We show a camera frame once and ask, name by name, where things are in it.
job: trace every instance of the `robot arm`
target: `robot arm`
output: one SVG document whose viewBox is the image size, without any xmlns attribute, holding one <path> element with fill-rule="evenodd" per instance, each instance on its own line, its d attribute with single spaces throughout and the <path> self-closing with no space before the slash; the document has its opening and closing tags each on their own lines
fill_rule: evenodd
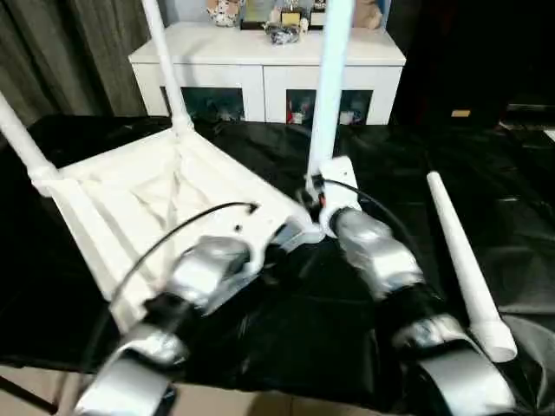
<svg viewBox="0 0 555 416">
<path fill-rule="evenodd" d="M 322 175 L 356 186 L 346 158 L 326 163 Z M 320 222 L 337 237 L 375 301 L 378 328 L 405 370 L 409 401 L 415 398 L 411 412 L 453 416 L 511 412 L 514 397 L 505 379 L 428 287 L 410 250 L 394 239 L 387 225 L 361 211 L 352 195 L 346 196 L 337 185 L 324 186 Z"/>
<path fill-rule="evenodd" d="M 202 237 L 176 262 L 166 287 L 145 302 L 147 314 L 123 338 L 85 390 L 75 415 L 161 416 L 175 399 L 168 375 L 189 356 L 202 315 L 244 278 L 248 245 L 233 237 Z"/>
<path fill-rule="evenodd" d="M 327 162 L 321 174 L 356 187 L 347 158 Z M 408 392 L 417 397 L 411 410 L 453 416 L 510 412 L 514 398 L 505 379 L 427 286 L 410 250 L 387 225 L 361 211 L 353 192 L 332 184 L 320 191 L 320 226 L 338 239 L 379 317 L 387 317 L 380 329 L 398 353 Z M 202 237 L 178 259 L 166 287 L 145 303 L 145 318 L 125 335 L 80 398 L 76 415 L 169 414 L 175 393 L 168 374 L 187 360 L 202 316 L 248 284 L 261 265 L 259 251 L 280 238 L 272 221 L 258 223 L 269 224 L 267 230 L 253 226 L 242 238 Z"/>
</svg>

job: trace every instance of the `black cable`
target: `black cable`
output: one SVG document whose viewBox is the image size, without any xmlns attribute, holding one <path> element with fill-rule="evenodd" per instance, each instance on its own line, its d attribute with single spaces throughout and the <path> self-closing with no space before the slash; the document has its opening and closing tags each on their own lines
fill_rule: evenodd
<svg viewBox="0 0 555 416">
<path fill-rule="evenodd" d="M 94 330 L 93 330 L 93 332 L 90 336 L 90 339 L 88 341 L 88 345 L 85 349 L 85 353 L 83 354 L 82 367 L 81 367 L 81 372 L 79 374 L 79 380 L 77 381 L 77 392 L 76 392 L 76 396 L 75 396 L 74 405 L 77 404 L 79 395 L 83 391 L 84 374 L 88 374 L 92 371 L 92 367 L 93 367 L 92 364 L 93 364 L 93 360 L 95 358 L 96 349 L 98 348 L 98 344 L 101 340 L 102 334 L 104 333 L 104 330 L 105 330 L 105 328 L 108 325 L 108 322 L 110 320 L 110 316 L 111 316 L 110 308 L 112 307 L 112 305 L 114 305 L 116 302 L 118 302 L 120 300 L 121 294 L 123 293 L 123 290 L 127 286 L 128 282 L 131 279 L 131 277 L 133 276 L 133 274 L 141 267 L 141 265 L 145 262 L 145 260 L 147 260 L 147 258 L 149 258 L 157 249 L 159 249 L 159 247 L 161 247 L 161 245 L 163 243 L 165 243 L 168 239 L 170 239 L 178 231 L 184 229 L 185 227 L 194 223 L 195 221 L 197 221 L 197 220 L 199 220 L 199 219 L 201 219 L 201 218 L 203 218 L 203 217 L 205 217 L 209 214 L 212 214 L 213 212 L 223 210 L 225 208 L 229 208 L 229 207 L 232 207 L 232 206 L 241 206 L 241 205 L 250 207 L 251 211 L 254 211 L 258 207 L 257 205 L 252 204 L 252 203 L 248 203 L 248 202 L 228 202 L 226 204 L 213 206 L 212 208 L 210 208 L 206 211 L 203 211 L 200 214 L 197 214 L 194 217 L 191 217 L 191 218 L 187 219 L 186 221 L 182 222 L 181 224 L 177 225 L 175 228 L 173 228 L 171 231 L 169 231 L 165 236 L 163 236 L 160 240 L 158 240 L 141 257 L 139 257 L 139 259 L 135 262 L 133 267 L 123 277 L 120 284 L 118 284 L 117 288 L 115 288 L 114 293 L 112 295 L 112 300 L 110 301 L 110 303 L 106 307 L 106 310 L 104 311 L 104 313 L 101 314 L 100 318 L 98 319 L 98 321 L 95 324 L 95 328 L 94 328 Z"/>
<path fill-rule="evenodd" d="M 342 186 L 343 188 L 358 194 L 360 197 L 367 199 L 370 203 L 375 205 L 380 211 L 383 212 L 383 214 L 389 219 L 389 221 L 395 224 L 397 230 L 402 235 L 402 238 L 405 240 L 405 243 L 407 244 L 408 248 L 415 255 L 417 263 L 421 264 L 422 257 L 420 255 L 420 251 L 418 250 L 418 246 L 416 245 L 415 239 L 413 238 L 412 234 L 408 231 L 407 226 L 387 206 L 382 204 L 376 198 L 369 196 L 368 193 L 361 191 L 360 189 L 355 188 L 354 186 L 347 185 L 347 184 L 344 184 L 343 182 L 339 182 L 338 180 L 333 180 L 333 179 L 322 179 L 322 181 L 326 184 L 334 184 L 334 185 Z"/>
</svg>

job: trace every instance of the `silver robot arm segment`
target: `silver robot arm segment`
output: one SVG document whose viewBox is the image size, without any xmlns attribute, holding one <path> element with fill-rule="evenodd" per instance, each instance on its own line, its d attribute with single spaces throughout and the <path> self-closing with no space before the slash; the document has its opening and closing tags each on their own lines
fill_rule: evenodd
<svg viewBox="0 0 555 416">
<path fill-rule="evenodd" d="M 415 257 L 389 227 L 353 208 L 338 210 L 330 227 L 376 302 L 378 326 L 405 368 L 411 411 L 511 412 L 514 397 L 505 379 L 426 285 Z"/>
<path fill-rule="evenodd" d="M 168 370 L 188 358 L 187 344 L 202 315 L 242 284 L 238 280 L 245 277 L 239 271 L 248 259 L 247 244 L 232 237 L 202 237 L 184 253 L 166 287 L 145 302 L 147 315 L 124 336 L 74 414 L 169 414 L 175 393 Z"/>
</svg>

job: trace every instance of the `white cylindrical rod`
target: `white cylindrical rod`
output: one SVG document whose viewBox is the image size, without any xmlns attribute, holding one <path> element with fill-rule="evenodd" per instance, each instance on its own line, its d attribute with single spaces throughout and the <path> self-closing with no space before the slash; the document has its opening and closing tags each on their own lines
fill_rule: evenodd
<svg viewBox="0 0 555 416">
<path fill-rule="evenodd" d="M 460 292 L 467 306 L 470 331 L 490 360 L 510 361 L 517 355 L 513 335 L 509 327 L 501 321 L 486 279 L 482 275 L 440 174 L 429 173 L 428 184 L 459 280 Z"/>
<path fill-rule="evenodd" d="M 27 166 L 27 172 L 35 186 L 40 179 L 51 178 L 57 172 L 54 165 L 44 157 L 2 92 L 0 92 L 0 131 L 16 151 L 19 159 Z"/>
<path fill-rule="evenodd" d="M 157 0 L 142 0 L 145 15 L 147 16 L 150 36 L 153 38 L 154 46 L 158 52 L 160 67 L 166 83 L 167 100 L 172 110 L 172 124 L 177 133 L 183 133 L 193 128 L 193 122 L 187 112 L 180 85 L 175 76 L 172 58 L 167 48 L 166 36 L 164 34 L 164 23 L 160 14 Z"/>
<path fill-rule="evenodd" d="M 333 155 L 343 91 L 343 67 L 354 10 L 355 0 L 329 0 L 327 3 L 320 80 L 310 140 L 307 189 L 312 188 L 311 176 L 318 173 L 322 162 L 331 159 Z"/>
</svg>

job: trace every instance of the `table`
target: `table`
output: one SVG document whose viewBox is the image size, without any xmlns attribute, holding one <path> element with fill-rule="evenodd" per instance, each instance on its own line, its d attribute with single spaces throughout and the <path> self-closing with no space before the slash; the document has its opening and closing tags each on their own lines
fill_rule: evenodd
<svg viewBox="0 0 555 416">
<path fill-rule="evenodd" d="M 168 123 L 51 116 L 30 131 L 47 157 L 64 166 Z M 197 129 L 282 191 L 291 195 L 302 185 L 310 131 L 262 123 Z M 3 195 L 15 201 L 0 205 L 0 361 L 75 371 L 104 301 L 56 208 L 32 188 L 12 151 L 0 149 Z M 518 343 L 519 358 L 499 367 L 518 395 L 519 412 L 552 414 L 553 142 L 539 132 L 341 127 L 336 152 L 352 158 L 360 187 L 407 223 L 426 278 L 465 321 L 424 176 L 429 164 L 441 172 Z M 303 247 L 258 279 L 206 322 L 185 380 L 390 407 L 399 399 L 395 367 L 387 356 L 377 358 L 371 301 L 339 256 L 330 240 Z M 112 323 L 97 362 L 117 338 Z"/>
</svg>

